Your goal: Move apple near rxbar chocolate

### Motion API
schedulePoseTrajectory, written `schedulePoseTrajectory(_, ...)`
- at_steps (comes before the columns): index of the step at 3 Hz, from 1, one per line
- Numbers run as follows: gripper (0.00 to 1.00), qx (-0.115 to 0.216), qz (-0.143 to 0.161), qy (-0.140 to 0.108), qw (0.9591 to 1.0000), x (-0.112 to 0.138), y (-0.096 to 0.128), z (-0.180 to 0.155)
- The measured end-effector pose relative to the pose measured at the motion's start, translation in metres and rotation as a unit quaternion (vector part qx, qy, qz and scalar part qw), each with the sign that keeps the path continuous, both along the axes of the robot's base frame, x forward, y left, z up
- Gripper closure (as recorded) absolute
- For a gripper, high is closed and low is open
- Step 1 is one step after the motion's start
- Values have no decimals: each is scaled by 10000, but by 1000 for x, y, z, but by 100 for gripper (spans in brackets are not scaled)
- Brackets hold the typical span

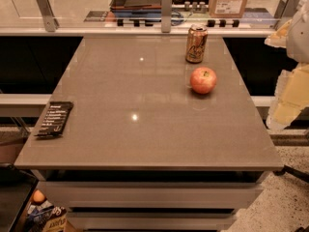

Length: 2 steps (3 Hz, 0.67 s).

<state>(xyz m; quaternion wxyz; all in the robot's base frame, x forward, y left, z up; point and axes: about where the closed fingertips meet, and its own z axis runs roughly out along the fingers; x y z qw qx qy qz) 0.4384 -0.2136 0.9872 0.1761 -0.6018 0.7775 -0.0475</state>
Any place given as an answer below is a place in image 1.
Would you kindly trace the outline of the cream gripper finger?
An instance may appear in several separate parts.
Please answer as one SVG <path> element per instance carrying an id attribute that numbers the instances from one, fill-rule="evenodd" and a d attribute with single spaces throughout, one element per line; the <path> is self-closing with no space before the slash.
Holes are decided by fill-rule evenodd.
<path id="1" fill-rule="evenodd" d="M 279 27 L 274 33 L 267 36 L 265 39 L 265 44 L 271 47 L 281 47 L 287 48 L 289 46 L 289 29 L 292 24 L 291 20 L 285 22 L 281 27 Z"/>
<path id="2" fill-rule="evenodd" d="M 291 72 L 283 70 L 274 95 L 267 115 L 267 127 L 282 130 L 309 105 L 309 64 L 298 63 Z"/>

